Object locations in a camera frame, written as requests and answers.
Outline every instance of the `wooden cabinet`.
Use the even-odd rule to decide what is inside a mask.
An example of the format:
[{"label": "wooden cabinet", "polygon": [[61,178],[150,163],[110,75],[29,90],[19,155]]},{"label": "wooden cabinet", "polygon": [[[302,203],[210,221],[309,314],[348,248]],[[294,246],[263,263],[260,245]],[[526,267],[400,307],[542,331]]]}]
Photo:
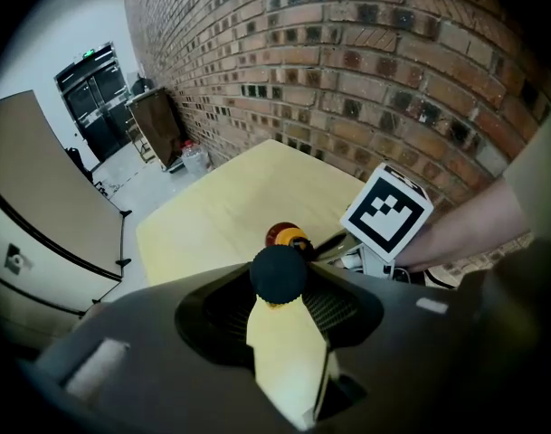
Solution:
[{"label": "wooden cabinet", "polygon": [[163,89],[137,95],[127,103],[140,132],[164,167],[173,163],[179,151],[181,133]]}]

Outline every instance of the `cable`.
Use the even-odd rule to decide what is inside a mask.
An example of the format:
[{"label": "cable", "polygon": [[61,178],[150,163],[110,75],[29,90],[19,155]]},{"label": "cable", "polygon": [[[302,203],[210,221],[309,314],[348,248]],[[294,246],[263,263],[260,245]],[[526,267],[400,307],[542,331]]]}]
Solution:
[{"label": "cable", "polygon": [[400,272],[401,274],[403,274],[406,277],[406,279],[408,280],[407,282],[412,283],[412,279],[410,278],[410,274],[408,273],[408,270],[402,269],[401,267],[395,267],[394,268],[394,274],[393,274],[392,278],[396,276],[395,275],[396,272]]},{"label": "cable", "polygon": [[441,287],[446,288],[446,289],[454,289],[453,285],[449,285],[448,283],[444,283],[443,281],[440,281],[440,280],[436,279],[436,277],[428,269],[426,269],[423,273],[428,275],[428,278],[430,279],[430,281],[432,283],[435,283],[436,285],[441,286]]}]

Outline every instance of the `black knob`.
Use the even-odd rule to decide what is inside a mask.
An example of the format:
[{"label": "black knob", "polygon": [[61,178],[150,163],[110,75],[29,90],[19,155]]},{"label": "black knob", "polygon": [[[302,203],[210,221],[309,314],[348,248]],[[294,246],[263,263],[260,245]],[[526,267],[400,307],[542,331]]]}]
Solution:
[{"label": "black knob", "polygon": [[271,304],[287,304],[303,292],[308,266],[290,246],[264,248],[251,264],[251,283],[255,293]]}]

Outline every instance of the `white wall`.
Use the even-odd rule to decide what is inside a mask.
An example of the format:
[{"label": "white wall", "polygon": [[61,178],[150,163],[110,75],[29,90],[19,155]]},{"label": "white wall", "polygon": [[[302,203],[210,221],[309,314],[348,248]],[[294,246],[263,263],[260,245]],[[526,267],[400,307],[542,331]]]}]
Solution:
[{"label": "white wall", "polygon": [[42,0],[0,61],[0,99],[33,90],[63,147],[80,150],[86,168],[99,163],[81,139],[54,76],[91,48],[113,42],[122,75],[138,71],[124,0]]}]

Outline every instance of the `white floor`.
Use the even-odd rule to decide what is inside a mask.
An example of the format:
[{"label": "white floor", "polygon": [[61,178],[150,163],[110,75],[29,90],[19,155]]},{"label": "white floor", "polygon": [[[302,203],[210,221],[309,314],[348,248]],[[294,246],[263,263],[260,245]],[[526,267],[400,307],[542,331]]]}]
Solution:
[{"label": "white floor", "polygon": [[148,286],[138,252],[138,224],[195,179],[184,168],[174,174],[163,172],[156,159],[145,164],[131,144],[107,159],[92,176],[94,183],[102,181],[109,199],[121,211],[132,210],[124,221],[122,235],[123,258],[132,261],[123,269],[122,282],[102,299],[112,302]]}]

